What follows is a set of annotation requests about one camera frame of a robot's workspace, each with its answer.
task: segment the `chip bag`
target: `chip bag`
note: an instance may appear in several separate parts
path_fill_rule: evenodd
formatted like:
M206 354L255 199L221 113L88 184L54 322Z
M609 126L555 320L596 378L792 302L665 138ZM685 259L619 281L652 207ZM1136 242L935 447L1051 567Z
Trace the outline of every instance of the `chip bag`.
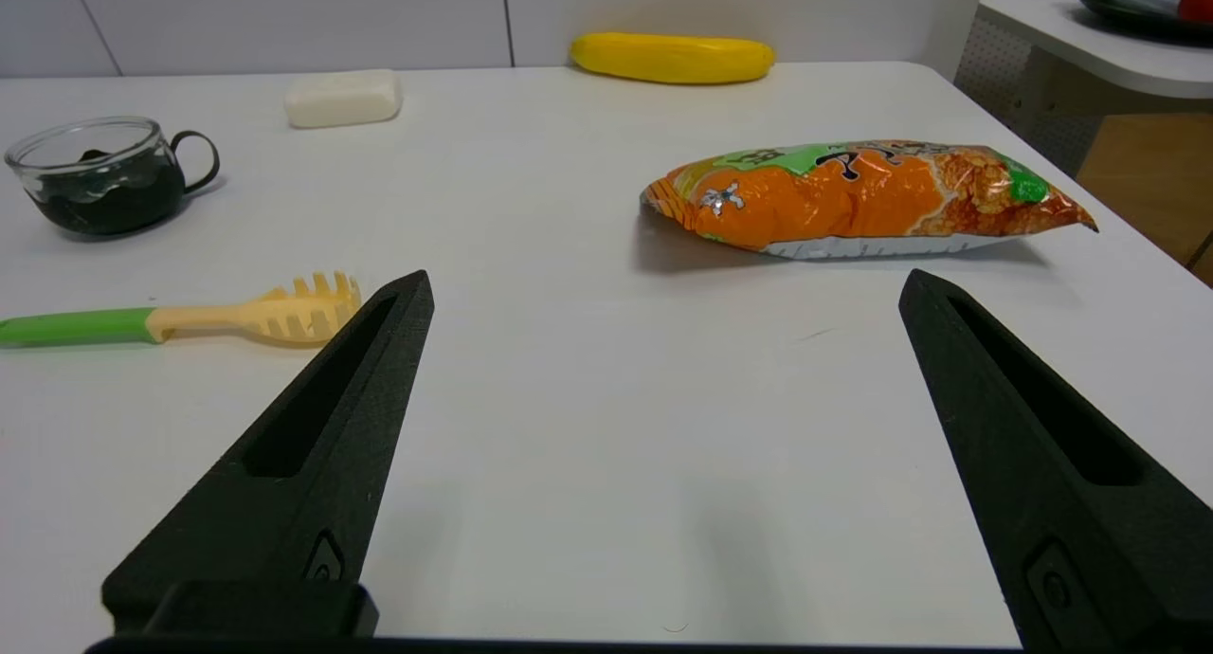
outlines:
M784 257L940 254L1095 222L986 146L747 149L672 170L642 201L710 240Z

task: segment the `white table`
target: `white table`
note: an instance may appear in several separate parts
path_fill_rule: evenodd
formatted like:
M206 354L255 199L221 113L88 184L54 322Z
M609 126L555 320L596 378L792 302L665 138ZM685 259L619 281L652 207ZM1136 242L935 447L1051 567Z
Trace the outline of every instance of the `white table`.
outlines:
M397 121L321 131L286 127L289 75L0 83L6 136L152 115L209 132L226 178L99 244L0 180L4 315L429 271L361 576L381 635L1016 644L898 315L915 267L1213 500L1213 294L926 67L780 63L722 89L559 67L403 79ZM996 146L1103 234L784 262L638 210L679 163L871 136ZM106 574L309 356L227 339L0 353L0 648L104 637Z
M1122 89L1213 99L1213 50L1107 32L1078 0L981 0L979 16Z

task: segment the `pasta server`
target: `pasta server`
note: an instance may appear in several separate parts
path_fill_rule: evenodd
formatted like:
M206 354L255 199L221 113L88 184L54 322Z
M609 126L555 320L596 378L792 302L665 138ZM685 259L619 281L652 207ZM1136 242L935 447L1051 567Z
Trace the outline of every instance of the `pasta server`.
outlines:
M86 309L12 318L0 323L0 345L55 345L99 340L164 343L178 330L244 331L278 343L314 346L334 337L363 303L358 281L337 271L334 284L323 273L295 278L295 291L274 288L237 306Z

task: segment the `green handle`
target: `green handle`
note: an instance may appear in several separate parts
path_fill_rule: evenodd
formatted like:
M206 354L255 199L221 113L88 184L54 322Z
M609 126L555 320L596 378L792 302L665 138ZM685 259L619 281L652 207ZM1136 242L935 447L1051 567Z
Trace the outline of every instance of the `green handle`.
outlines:
M147 328L155 308L87 309L12 318L0 323L0 345L87 342L87 340L147 340L156 343Z

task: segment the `white wall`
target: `white wall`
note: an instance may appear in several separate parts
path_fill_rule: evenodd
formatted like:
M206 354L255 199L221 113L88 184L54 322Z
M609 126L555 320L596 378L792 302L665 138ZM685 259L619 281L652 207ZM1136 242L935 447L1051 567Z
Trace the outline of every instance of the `white wall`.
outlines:
M118 75L80 0L0 0L0 75Z
M956 72L978 0L509 0L519 67L568 62L593 32L746 36L780 62L918 62Z
M750 36L952 76L978 0L0 0L0 75L557 66L580 33Z

